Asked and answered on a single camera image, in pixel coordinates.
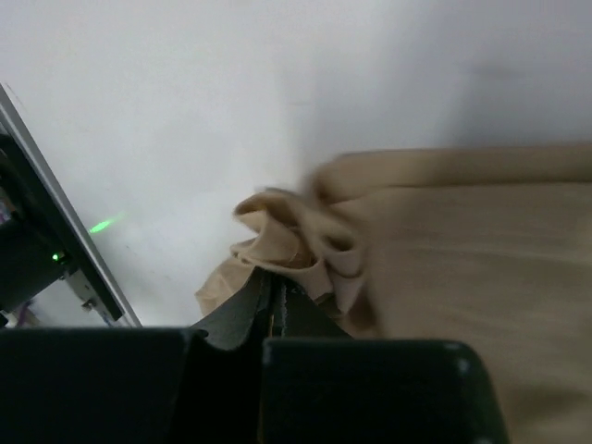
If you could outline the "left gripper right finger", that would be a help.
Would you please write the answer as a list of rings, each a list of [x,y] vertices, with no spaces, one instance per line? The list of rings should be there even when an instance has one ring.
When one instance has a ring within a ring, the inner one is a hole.
[[[263,345],[266,443],[505,443],[487,369],[453,340],[353,339],[285,285]]]

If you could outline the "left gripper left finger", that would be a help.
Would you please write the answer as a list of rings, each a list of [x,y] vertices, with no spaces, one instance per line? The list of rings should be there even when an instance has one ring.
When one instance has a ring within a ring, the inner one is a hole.
[[[192,327],[5,328],[5,443],[254,443],[268,277]]]

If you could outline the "beige t shirt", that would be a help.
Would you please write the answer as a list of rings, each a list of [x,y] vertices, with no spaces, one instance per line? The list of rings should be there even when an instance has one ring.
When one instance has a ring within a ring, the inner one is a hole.
[[[473,347],[512,442],[590,441],[589,144],[344,154],[233,215],[253,237],[197,291],[204,315],[275,272],[355,337]]]

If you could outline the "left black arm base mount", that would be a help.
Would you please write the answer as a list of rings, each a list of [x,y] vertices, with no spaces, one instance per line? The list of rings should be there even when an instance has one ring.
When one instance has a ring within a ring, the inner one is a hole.
[[[1,137],[1,310],[12,312],[76,269],[51,226],[53,201],[10,137]]]

